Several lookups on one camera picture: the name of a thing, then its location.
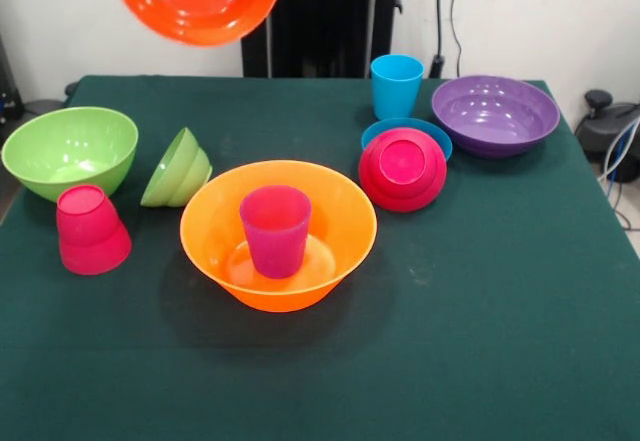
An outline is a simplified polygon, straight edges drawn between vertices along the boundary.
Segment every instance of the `bowl bottom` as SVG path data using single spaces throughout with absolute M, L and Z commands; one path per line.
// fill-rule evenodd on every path
M 97 173 L 106 172 L 111 168 L 107 163 L 99 161 L 81 161 L 76 164 L 69 164 L 56 169 L 48 179 L 50 183 L 68 183 L 78 179 L 93 176 Z
M 271 279 L 256 271 L 246 241 L 229 253 L 225 262 L 225 279 L 235 286 L 273 294 L 286 294 L 315 288 L 328 282 L 336 272 L 336 260 L 329 247 L 319 239 L 309 235 L 305 247 L 302 266 L 294 274 L 284 279 Z

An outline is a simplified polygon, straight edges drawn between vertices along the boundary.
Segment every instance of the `black object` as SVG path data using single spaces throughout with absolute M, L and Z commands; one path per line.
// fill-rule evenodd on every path
M 613 103 L 610 93 L 591 90 L 585 94 L 589 105 L 587 114 L 576 129 L 576 137 L 592 162 L 600 163 L 604 171 L 604 158 L 614 138 L 633 119 L 640 116 L 640 105 L 634 103 Z M 627 156 L 616 170 L 616 181 L 630 183 L 640 177 L 640 136 L 636 136 Z
M 613 103 L 613 96 L 611 96 L 611 93 L 601 89 L 592 89 L 587 91 L 584 95 L 584 99 L 587 101 L 589 108 L 591 108 L 591 112 L 589 113 L 590 118 L 594 118 L 598 112 L 611 106 Z
M 19 119 L 24 113 L 24 105 L 13 79 L 13 73 L 11 72 L 11 66 L 9 66 L 9 59 L 4 50 L 2 39 L 0 39 L 0 97 L 2 98 L 0 117 L 6 120 Z
M 429 71 L 429 78 L 439 79 L 442 75 L 442 67 L 444 66 L 444 56 L 436 54 L 431 61 L 431 70 Z
M 373 34 L 371 37 L 371 59 L 389 54 L 393 35 L 394 10 L 402 14 L 402 0 L 376 0 L 374 5 Z
M 400 0 L 278 0 L 269 19 L 242 40 L 244 75 L 364 77 L 368 60 L 389 52 L 401 6 Z

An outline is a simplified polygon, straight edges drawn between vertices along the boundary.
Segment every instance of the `upside-down cup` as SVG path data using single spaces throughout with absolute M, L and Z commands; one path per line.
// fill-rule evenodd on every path
M 240 204 L 240 217 L 256 270 L 263 276 L 293 276 L 302 265 L 311 201 L 291 186 L 264 186 Z
M 104 191 L 75 186 L 58 198 L 60 258 L 75 274 L 96 275 L 119 266 L 131 252 L 131 238 Z

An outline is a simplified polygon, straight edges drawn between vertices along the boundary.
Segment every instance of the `cup rim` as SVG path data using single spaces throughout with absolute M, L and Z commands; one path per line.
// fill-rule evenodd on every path
M 384 76 L 380 74 L 378 70 L 376 70 L 375 64 L 377 61 L 380 61 L 382 59 L 387 59 L 387 58 L 404 58 L 404 59 L 410 59 L 411 61 L 415 61 L 416 63 L 418 63 L 418 65 L 420 65 L 420 73 L 410 78 L 403 78 L 403 79 L 395 79 L 395 78 L 390 78 L 389 76 Z M 380 77 L 381 79 L 384 79 L 386 81 L 393 81 L 396 83 L 406 83 L 410 81 L 415 81 L 416 79 L 422 79 L 422 76 L 424 75 L 424 64 L 422 63 L 422 61 L 420 61 L 418 58 L 414 56 L 409 56 L 408 54 L 383 54 L 382 56 L 378 56 L 376 59 L 371 61 L 370 69 L 373 74 Z
M 284 229 L 265 229 L 265 228 L 260 228 L 258 226 L 256 226 L 255 224 L 247 221 L 245 215 L 244 215 L 244 211 L 246 209 L 246 203 L 249 201 L 249 197 L 251 197 L 254 193 L 261 191 L 263 189 L 266 188 L 288 188 L 294 191 L 297 191 L 298 193 L 300 193 L 305 200 L 305 205 L 308 208 L 308 214 L 305 215 L 305 217 L 297 224 L 293 225 L 293 226 L 289 226 L 288 228 L 284 228 Z M 308 223 L 311 220 L 311 215 L 313 213 L 312 211 L 312 203 L 311 203 L 311 199 L 309 198 L 309 196 L 307 196 L 303 191 L 301 191 L 298 188 L 294 188 L 293 186 L 289 186 L 286 184 L 267 184 L 264 186 L 261 186 L 259 188 L 254 189 L 253 191 L 251 191 L 250 193 L 248 193 L 243 199 L 242 202 L 240 203 L 240 208 L 238 209 L 239 213 L 240 213 L 240 218 L 242 219 L 242 223 L 246 224 L 248 226 L 251 227 L 252 230 L 257 231 L 259 233 L 268 233 L 268 234 L 286 234 L 286 233 L 290 233 L 292 231 L 296 231 L 298 229 L 300 229 L 302 226 L 304 226 L 306 223 Z

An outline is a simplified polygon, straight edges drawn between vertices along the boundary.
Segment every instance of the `cup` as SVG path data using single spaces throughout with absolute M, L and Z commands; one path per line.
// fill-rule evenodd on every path
M 404 54 L 386 54 L 371 62 L 373 111 L 378 119 L 411 116 L 424 65 Z
M 302 266 L 311 201 L 291 186 L 271 185 L 249 193 L 240 217 L 256 270 L 267 278 L 293 276 Z
M 131 252 L 131 238 L 104 191 L 80 185 L 64 191 L 57 202 L 60 258 L 75 274 L 106 273 Z

